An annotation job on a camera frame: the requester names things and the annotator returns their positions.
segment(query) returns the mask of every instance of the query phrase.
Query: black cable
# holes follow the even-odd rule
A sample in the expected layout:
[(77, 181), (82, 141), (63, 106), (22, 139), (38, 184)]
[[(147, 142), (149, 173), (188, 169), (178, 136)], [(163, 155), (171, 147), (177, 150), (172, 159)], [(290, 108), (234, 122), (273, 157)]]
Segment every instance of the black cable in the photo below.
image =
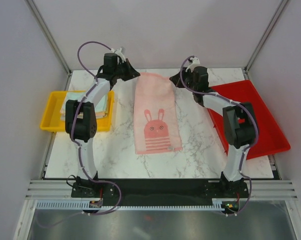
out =
[(74, 175), (69, 175), (69, 177), (66, 179), (66, 184), (67, 184), (68, 186), (70, 186), (71, 188), (73, 188), (73, 185), (71, 185), (71, 184), (69, 183), (70, 177), (73, 177), (74, 180), (76, 180), (76, 177), (75, 177)]

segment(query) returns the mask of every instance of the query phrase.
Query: rabbit ear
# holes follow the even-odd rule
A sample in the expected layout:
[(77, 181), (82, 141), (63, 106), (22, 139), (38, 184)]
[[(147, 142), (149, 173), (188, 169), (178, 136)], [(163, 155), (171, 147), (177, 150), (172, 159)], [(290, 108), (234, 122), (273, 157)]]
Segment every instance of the rabbit ear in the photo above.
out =
[(163, 120), (164, 113), (165, 113), (164, 109), (161, 108), (160, 110), (158, 110), (158, 120)]
[(144, 114), (145, 114), (145, 118), (146, 118), (147, 122), (149, 122), (149, 121), (152, 120), (151, 111), (149, 111), (148, 109), (146, 109), (146, 110), (144, 111)]

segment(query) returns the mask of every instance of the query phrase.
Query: rabbit face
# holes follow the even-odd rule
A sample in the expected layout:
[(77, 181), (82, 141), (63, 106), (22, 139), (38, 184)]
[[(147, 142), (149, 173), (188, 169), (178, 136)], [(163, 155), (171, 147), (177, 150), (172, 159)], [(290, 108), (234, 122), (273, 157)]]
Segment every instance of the rabbit face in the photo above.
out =
[(163, 121), (164, 113), (164, 109), (159, 109), (158, 119), (152, 120), (151, 112), (148, 109), (144, 111), (145, 117), (148, 122), (144, 128), (146, 139), (163, 138), (169, 136), (167, 124)]

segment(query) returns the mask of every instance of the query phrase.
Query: rabbit design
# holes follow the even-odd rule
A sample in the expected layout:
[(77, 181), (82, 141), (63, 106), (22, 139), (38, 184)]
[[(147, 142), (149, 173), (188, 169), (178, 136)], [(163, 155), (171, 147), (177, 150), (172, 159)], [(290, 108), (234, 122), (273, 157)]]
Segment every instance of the rabbit design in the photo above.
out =
[(145, 118), (147, 119), (144, 128), (147, 150), (161, 150), (171, 146), (169, 129), (167, 124), (163, 121), (164, 113), (164, 109), (159, 109), (158, 119), (152, 120), (150, 110), (146, 109), (144, 111)]

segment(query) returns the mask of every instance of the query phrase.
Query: pink towel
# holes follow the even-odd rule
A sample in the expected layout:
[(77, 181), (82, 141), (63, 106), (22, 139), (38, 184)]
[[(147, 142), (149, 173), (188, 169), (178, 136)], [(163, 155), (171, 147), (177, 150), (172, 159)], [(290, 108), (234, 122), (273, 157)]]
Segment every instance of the pink towel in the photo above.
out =
[(182, 150), (175, 96), (168, 77), (140, 73), (135, 91), (134, 137), (136, 154)]

